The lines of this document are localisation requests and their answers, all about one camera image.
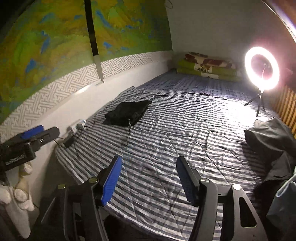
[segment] stack of folded blankets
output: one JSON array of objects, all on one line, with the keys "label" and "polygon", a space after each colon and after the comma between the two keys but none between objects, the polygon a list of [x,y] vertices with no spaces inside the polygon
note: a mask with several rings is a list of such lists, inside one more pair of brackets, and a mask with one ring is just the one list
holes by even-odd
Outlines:
[{"label": "stack of folded blankets", "polygon": [[232,61],[189,52],[178,62],[178,73],[196,74],[218,80],[239,81],[238,71]]}]

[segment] folded blanket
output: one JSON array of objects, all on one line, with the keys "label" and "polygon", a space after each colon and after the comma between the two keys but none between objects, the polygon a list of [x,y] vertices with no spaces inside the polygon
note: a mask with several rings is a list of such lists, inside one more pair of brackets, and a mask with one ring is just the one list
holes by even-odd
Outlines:
[{"label": "folded blanket", "polygon": [[209,74],[222,74],[222,75],[233,75],[233,76],[237,75],[237,71],[235,69],[227,69],[227,68],[221,68],[216,66],[195,64],[185,59],[181,59],[178,62],[178,66],[186,69],[194,69],[194,70],[204,72],[204,73],[209,73]]},{"label": "folded blanket", "polygon": [[205,72],[201,72],[194,69],[186,69],[182,67],[178,68],[177,72],[178,74],[195,74],[202,77],[209,77],[217,80],[240,81],[240,78],[238,76],[224,75],[224,74],[210,74],[210,73],[205,73]]},{"label": "folded blanket", "polygon": [[103,124],[117,126],[134,126],[138,120],[146,112],[148,105],[152,103],[150,100],[139,102],[122,102],[115,110],[108,112]]},{"label": "folded blanket", "polygon": [[203,64],[208,66],[216,66],[227,69],[236,69],[236,66],[231,61],[223,60],[218,57],[209,57],[208,55],[189,52],[185,54],[185,58],[187,61],[195,63],[195,64]]}]

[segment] geometric pattern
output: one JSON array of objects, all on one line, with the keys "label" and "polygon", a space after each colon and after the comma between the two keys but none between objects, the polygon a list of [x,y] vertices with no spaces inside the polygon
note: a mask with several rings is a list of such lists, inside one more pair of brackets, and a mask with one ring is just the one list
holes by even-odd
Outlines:
[{"label": "geometric pattern", "polygon": [[[101,63],[104,79],[123,71],[172,58],[172,51],[149,52],[110,59]],[[26,131],[47,111],[83,87],[99,81],[95,64],[75,70],[43,87],[25,100],[0,126],[1,143]]]}]

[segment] black strip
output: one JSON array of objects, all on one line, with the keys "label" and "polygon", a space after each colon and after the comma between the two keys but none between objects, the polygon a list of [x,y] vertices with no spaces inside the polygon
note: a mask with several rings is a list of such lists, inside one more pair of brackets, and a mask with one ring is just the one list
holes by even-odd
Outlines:
[{"label": "black strip", "polygon": [[99,51],[98,51],[98,46],[96,44],[96,35],[94,32],[94,21],[92,19],[91,0],[84,0],[84,7],[85,7],[87,30],[89,32],[89,40],[91,42],[91,50],[93,52],[93,56],[95,56],[99,54]]}]

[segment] light blue fabric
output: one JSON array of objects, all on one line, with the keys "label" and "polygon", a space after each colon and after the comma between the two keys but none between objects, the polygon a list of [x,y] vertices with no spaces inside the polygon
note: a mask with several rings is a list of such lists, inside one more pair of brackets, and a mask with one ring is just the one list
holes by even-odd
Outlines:
[{"label": "light blue fabric", "polygon": [[269,221],[286,232],[296,218],[296,168],[294,175],[277,191],[266,216]]}]

